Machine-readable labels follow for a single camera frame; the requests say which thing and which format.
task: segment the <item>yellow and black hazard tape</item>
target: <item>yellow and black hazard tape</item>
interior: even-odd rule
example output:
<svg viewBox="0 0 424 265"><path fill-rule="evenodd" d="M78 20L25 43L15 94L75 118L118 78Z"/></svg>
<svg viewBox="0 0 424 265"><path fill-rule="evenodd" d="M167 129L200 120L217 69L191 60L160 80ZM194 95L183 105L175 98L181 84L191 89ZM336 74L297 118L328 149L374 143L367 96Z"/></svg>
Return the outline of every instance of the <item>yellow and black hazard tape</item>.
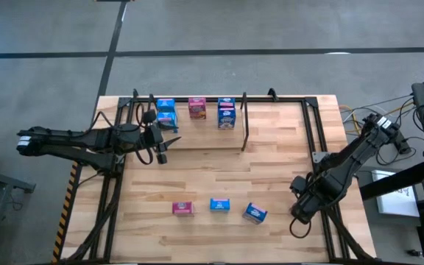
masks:
<svg viewBox="0 0 424 265"><path fill-rule="evenodd" d="M73 162L73 165L71 166L70 180L68 181L68 186L66 188L65 202L63 203L57 237L55 238L52 263L57 263L62 254L66 231L68 229L68 222L70 221L71 210L73 209L74 197L77 192L78 182L80 181L81 168L81 165L77 162Z"/></svg>

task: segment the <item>desk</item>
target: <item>desk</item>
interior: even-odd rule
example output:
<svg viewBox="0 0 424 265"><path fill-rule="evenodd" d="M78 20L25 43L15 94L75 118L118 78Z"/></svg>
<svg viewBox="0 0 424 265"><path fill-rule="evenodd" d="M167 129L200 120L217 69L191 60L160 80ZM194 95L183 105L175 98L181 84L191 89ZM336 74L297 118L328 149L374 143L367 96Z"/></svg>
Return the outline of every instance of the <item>desk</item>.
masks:
<svg viewBox="0 0 424 265"><path fill-rule="evenodd" d="M317 98L328 149L338 152L347 145L338 102L335 96ZM101 97L97 110L105 112L113 121L118 99L117 96ZM309 236L298 239L289 233L292 216L288 210L296 200L289 190L290 183L296 175L305 176L311 171L301 106L249 102L248 113L250 136L244 152L240 149L169 150L167 164L157 165L155 161L149 166L139 163L134 155L126 157L111 262L328 261L319 213L312 220ZM208 115L215 115L215 110L208 110ZM314 116L310 117L314 126ZM105 126L105 122L97 124L97 127ZM316 128L312 131L319 146ZM95 172L85 167L81 173L75 173L72 172L73 178L79 176L84 180ZM101 187L102 178L98 177L77 189L68 229L59 230L59 234L66 234L62 258L69 257L93 227ZM230 212L211 213L208 210L211 197L230 198ZM193 201L195 216L173 216L174 201ZM241 217L249 202L269 211L264 223L253 225ZM356 241L375 256L356 181L340 207L343 221ZM294 231L303 234L306 228L296 222ZM332 234L336 253L339 253L334 227ZM101 234L100 256L103 238L105 233Z"/></svg>

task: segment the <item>wooden tabletop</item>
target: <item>wooden tabletop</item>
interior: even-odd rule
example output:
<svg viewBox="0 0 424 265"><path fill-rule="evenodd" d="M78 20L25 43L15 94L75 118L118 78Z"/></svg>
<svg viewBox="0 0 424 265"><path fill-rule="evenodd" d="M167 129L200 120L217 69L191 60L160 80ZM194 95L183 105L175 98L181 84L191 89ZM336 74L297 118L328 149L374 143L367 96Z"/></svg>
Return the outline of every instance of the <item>wooden tabletop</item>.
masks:
<svg viewBox="0 0 424 265"><path fill-rule="evenodd" d="M335 96L317 96L330 152L347 145ZM103 96L97 110L113 122L117 96ZM169 150L168 163L149 166L127 156L111 262L130 263L264 263L328 261L319 213L310 234L298 239L289 233L295 197L289 190L297 175L311 171L302 109L296 103L248 103L250 137L240 149ZM215 115L208 110L208 116ZM319 146L317 129L314 139ZM99 122L97 127L105 127ZM94 170L85 167L83 180ZM70 256L93 227L102 187L97 177L78 188L63 246ZM209 200L230 198L229 213L211 213ZM194 216L172 215L172 202L192 201ZM260 225L242 218L249 202L268 210ZM374 246L356 181L340 202L344 224L372 256ZM340 255L336 229L332 227ZM296 222L294 231L307 227ZM102 256L105 233L99 248Z"/></svg>

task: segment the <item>concrete floor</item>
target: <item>concrete floor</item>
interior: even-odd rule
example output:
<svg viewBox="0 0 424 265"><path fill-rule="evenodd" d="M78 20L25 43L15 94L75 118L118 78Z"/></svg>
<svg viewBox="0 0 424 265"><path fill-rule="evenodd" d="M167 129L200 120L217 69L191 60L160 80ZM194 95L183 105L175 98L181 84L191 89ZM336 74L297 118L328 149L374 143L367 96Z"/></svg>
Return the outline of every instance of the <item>concrete floor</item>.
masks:
<svg viewBox="0 0 424 265"><path fill-rule="evenodd" d="M88 0L0 1L0 53L106 52L118 11L119 3ZM424 0L137 0L127 5L117 50L417 46L424 46ZM86 128L104 64L104 58L0 60L0 172L37 183L34 194L15 193L24 208L8 209L1 223L0 264L50 261L71 165L20 156L15 134L35 125ZM279 94L336 94L340 104L357 107L409 94L410 84L422 81L424 53L125 57L114 60L106 94L130 95L133 88L263 94L274 88ZM409 118L402 132L423 136ZM419 153L394 168L423 159L424 143L410 144ZM384 157L395 153L384 149ZM370 205L367 213L379 258L424 264L404 253L420 248L414 227L396 227L396 219L380 218Z"/></svg>

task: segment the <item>blue box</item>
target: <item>blue box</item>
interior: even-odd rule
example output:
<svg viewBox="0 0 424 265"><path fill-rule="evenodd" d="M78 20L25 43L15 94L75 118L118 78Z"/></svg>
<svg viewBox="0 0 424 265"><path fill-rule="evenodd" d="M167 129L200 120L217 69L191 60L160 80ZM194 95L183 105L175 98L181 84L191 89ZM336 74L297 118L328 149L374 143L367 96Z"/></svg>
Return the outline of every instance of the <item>blue box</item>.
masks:
<svg viewBox="0 0 424 265"><path fill-rule="evenodd" d="M159 113L176 113L176 102L174 99L158 99L156 101L156 108Z"/></svg>
<svg viewBox="0 0 424 265"><path fill-rule="evenodd" d="M218 106L235 108L235 98L219 98Z"/></svg>
<svg viewBox="0 0 424 265"><path fill-rule="evenodd" d="M160 124L177 127L176 113L158 113L157 120Z"/></svg>
<svg viewBox="0 0 424 265"><path fill-rule="evenodd" d="M220 108L218 115L220 130L232 130L235 127L235 108Z"/></svg>
<svg viewBox="0 0 424 265"><path fill-rule="evenodd" d="M211 198L211 211L226 211L230 210L230 199L214 199Z"/></svg>
<svg viewBox="0 0 424 265"><path fill-rule="evenodd" d="M259 208L256 204L250 202L246 211L243 213L243 218L259 225L264 221L268 211Z"/></svg>

